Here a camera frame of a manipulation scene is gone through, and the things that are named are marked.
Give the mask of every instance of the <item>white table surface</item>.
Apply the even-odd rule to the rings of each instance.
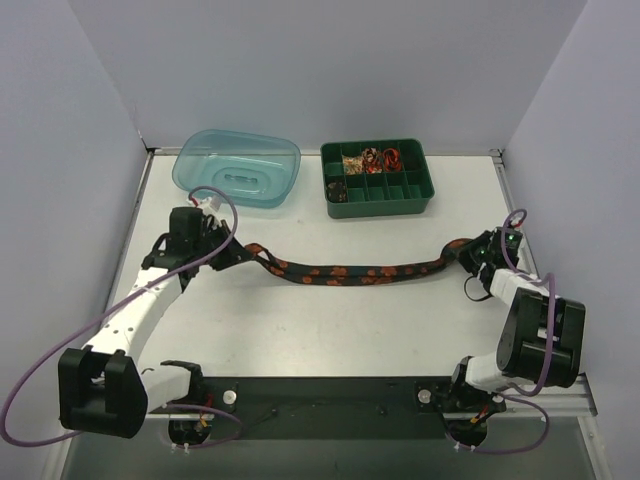
[[[169,213],[185,205],[175,157],[152,161],[116,299],[133,284]],[[490,157],[427,157],[436,196],[424,214],[333,220],[319,156],[303,156],[285,202],[240,207],[237,237],[307,264],[384,265],[436,259],[457,237],[501,224],[507,207]],[[227,206],[220,214],[229,219]],[[258,264],[202,269],[165,314],[139,366],[196,362],[207,376],[450,375],[467,355],[494,351],[507,315],[498,300],[469,301],[459,265],[428,279],[382,286],[288,283]]]

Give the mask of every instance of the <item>white wall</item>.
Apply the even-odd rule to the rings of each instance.
[[[145,151],[63,0],[0,8],[0,402],[53,343],[100,311]],[[55,361],[18,397],[10,432],[58,432]],[[0,478],[39,478],[46,448],[0,441]]]
[[[150,146],[506,145],[585,0],[70,0]]]
[[[640,3],[590,0],[511,139],[541,270],[586,303],[583,367],[616,478],[638,477]]]

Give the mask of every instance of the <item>green compartment tray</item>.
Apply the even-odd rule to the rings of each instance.
[[[342,156],[358,156],[365,148],[377,148],[380,152],[387,148],[397,149],[402,171],[345,175]],[[331,218],[422,213],[435,194],[422,145],[414,139],[326,143],[320,149],[320,156],[327,211]],[[346,185],[346,202],[329,200],[327,185],[332,182]]]

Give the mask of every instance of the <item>fabric strap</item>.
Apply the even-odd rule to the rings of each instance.
[[[452,240],[444,246],[436,260],[387,267],[303,265],[281,260],[257,243],[250,243],[244,248],[252,255],[252,260],[269,273],[289,282],[351,287],[403,282],[441,272],[457,260],[459,252],[471,241],[470,238]]]

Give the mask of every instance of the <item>black mount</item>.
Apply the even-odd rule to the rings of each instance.
[[[144,258],[142,268],[176,270],[213,252],[230,233],[224,220],[218,224],[213,216],[205,215],[199,208],[176,207],[169,215],[169,232],[156,240],[151,253]],[[234,238],[208,265],[220,271],[251,259],[251,253]],[[183,291],[198,270],[199,267],[194,267],[179,274]]]
[[[477,390],[468,385],[467,366],[472,357],[465,357],[456,367],[448,388],[443,392],[436,387],[434,391],[434,406],[441,414],[444,413],[473,413],[478,414],[487,408],[485,420],[472,423],[469,419],[446,420],[441,417],[445,431],[454,439],[464,445],[480,445],[487,437],[486,419],[495,413],[506,410],[504,401],[496,402],[494,394]]]
[[[60,423],[70,430],[131,438],[147,414],[147,394],[133,359],[68,348],[58,361]]]
[[[503,230],[505,230],[507,255],[513,264],[517,265],[522,233],[511,228],[503,229],[498,227],[491,232],[484,232],[465,245],[458,255],[458,261],[462,268],[478,278],[489,294],[491,293],[491,282],[496,270],[508,268],[500,248],[500,236]]]
[[[523,288],[516,291],[496,359],[505,375],[537,382],[546,342],[538,336],[538,329],[546,328],[548,310],[548,297]],[[585,313],[581,303],[556,299],[553,352],[545,386],[566,388],[575,382],[580,368]]]

